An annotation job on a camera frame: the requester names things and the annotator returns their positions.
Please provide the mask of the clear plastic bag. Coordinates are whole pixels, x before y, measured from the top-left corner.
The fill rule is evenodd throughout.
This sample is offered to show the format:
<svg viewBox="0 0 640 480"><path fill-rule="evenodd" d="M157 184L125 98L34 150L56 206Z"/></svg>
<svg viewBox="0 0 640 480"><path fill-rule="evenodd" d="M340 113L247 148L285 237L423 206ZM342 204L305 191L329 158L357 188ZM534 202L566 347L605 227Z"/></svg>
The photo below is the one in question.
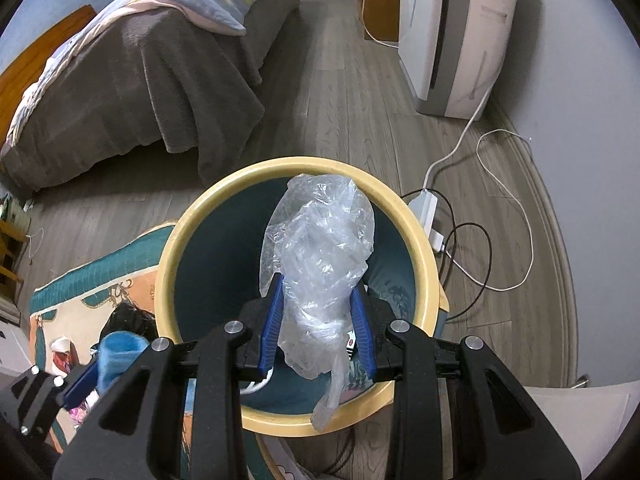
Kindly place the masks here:
<svg viewBox="0 0 640 480"><path fill-rule="evenodd" d="M285 363L307 380L331 375L310 416L321 431L340 404L348 378L352 330L349 297L374 248L374 212L355 181L340 174L299 174L288 181L265 230L259 288L283 276L278 345Z"/></svg>

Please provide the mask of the white air purifier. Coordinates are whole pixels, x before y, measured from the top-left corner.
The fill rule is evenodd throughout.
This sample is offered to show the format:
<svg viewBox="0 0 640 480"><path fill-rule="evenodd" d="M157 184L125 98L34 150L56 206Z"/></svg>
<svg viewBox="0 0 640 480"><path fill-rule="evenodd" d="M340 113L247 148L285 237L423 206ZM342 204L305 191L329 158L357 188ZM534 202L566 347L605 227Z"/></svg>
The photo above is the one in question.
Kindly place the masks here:
<svg viewBox="0 0 640 480"><path fill-rule="evenodd" d="M518 0L400 0L399 63L416 111L477 120L501 72Z"/></svg>

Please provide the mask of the black plastic bag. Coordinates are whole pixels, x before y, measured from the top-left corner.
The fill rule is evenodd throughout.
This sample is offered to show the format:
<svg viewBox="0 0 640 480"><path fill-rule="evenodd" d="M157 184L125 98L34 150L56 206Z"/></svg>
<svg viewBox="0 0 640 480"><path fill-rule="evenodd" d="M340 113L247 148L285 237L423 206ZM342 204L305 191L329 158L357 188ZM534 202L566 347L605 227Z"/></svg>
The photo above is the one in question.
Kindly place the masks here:
<svg viewBox="0 0 640 480"><path fill-rule="evenodd" d="M128 332L152 342L158 337L155 316L127 301L116 306L103 326L99 340L115 332Z"/></svg>

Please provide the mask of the wooden headboard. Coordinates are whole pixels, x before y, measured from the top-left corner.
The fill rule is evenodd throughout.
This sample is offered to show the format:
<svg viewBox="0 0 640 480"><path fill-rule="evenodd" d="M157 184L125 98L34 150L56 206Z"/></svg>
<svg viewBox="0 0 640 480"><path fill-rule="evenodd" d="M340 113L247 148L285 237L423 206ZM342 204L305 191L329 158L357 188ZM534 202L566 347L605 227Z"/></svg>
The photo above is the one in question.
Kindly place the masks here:
<svg viewBox="0 0 640 480"><path fill-rule="evenodd" d="M95 16L96 11L88 4L68 14L66 18L57 22L36 39L1 74L1 142L6 140L11 120L17 105L21 102L24 91L37 81L44 70L47 59L61 44L77 34Z"/></svg>

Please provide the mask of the blue surgical face mask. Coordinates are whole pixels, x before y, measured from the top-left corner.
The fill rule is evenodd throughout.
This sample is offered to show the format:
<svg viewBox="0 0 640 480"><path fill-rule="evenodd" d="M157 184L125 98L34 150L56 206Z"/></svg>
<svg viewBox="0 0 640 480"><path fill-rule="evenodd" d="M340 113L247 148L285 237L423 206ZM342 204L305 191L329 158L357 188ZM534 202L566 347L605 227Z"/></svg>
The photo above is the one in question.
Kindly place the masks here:
<svg viewBox="0 0 640 480"><path fill-rule="evenodd" d="M98 348L98 381L96 391L100 396L122 376L149 345L144 337L118 330L106 335Z"/></svg>

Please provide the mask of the yellow teal trash bin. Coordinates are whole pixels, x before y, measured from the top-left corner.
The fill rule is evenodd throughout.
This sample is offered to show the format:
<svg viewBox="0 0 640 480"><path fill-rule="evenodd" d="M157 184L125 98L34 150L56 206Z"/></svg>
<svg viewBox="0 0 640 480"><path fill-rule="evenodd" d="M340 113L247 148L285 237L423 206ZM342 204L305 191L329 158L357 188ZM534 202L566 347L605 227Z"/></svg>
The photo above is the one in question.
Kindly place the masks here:
<svg viewBox="0 0 640 480"><path fill-rule="evenodd" d="M420 223L385 183L337 160L294 156L247 166L206 190L181 216L160 257L154 309L160 336L173 342L201 339L237 318L243 304L260 296L259 263L265 229L274 208L298 174L342 174L367 195L374 210L374 252L364 280L431 336L444 329L448 300L435 257ZM326 430L311 425L311 412L329 376L299 377L279 354L268 384L242 402L243 427L256 434L301 438L358 424L393 402L390 382L371 384L355 363L341 405Z"/></svg>

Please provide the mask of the bed with grey blanket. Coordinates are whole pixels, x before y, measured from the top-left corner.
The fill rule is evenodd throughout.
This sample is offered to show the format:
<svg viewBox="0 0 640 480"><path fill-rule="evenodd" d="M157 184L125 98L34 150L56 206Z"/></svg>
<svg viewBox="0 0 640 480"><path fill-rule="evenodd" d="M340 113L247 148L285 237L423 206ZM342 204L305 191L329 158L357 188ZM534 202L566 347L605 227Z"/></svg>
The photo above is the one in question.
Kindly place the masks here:
<svg viewBox="0 0 640 480"><path fill-rule="evenodd" d="M257 0L241 37L208 32L179 11L125 16L68 64L20 140L1 143L1 181L29 195L139 146L195 150L213 183L239 161L265 114L260 70L299 0Z"/></svg>

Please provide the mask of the red white wrapper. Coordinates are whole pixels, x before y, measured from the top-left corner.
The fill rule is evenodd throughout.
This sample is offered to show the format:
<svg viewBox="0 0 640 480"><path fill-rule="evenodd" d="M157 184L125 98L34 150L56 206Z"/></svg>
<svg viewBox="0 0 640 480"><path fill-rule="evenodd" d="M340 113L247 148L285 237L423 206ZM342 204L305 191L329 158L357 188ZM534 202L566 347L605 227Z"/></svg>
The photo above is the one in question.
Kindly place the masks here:
<svg viewBox="0 0 640 480"><path fill-rule="evenodd" d="M62 374L68 375L79 365L79 358L73 341L66 336L56 338L50 344L53 366Z"/></svg>

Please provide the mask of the white power strip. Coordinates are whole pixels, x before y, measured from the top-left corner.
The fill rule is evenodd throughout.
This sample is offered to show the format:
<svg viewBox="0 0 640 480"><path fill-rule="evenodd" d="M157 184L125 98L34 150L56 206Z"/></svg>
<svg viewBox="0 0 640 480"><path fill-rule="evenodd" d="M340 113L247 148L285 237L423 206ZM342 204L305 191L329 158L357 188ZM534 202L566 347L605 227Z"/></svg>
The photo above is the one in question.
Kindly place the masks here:
<svg viewBox="0 0 640 480"><path fill-rule="evenodd" d="M420 190L409 202L409 208L422 226L432 251L440 254L444 248L444 236L434 229L438 198L427 190Z"/></svg>

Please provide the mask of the teal orange patterned rug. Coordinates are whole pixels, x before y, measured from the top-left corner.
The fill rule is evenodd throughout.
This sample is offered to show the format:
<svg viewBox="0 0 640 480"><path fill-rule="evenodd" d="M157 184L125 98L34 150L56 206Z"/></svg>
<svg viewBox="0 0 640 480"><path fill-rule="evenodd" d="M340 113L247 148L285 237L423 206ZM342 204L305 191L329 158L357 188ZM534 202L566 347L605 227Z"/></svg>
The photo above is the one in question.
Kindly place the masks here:
<svg viewBox="0 0 640 480"><path fill-rule="evenodd" d="M29 305L29 350L32 362L50 373L56 367L51 344L65 338L81 363L112 311L122 302L152 313L160 255L174 225L149 229L116 252L78 266L35 290Z"/></svg>

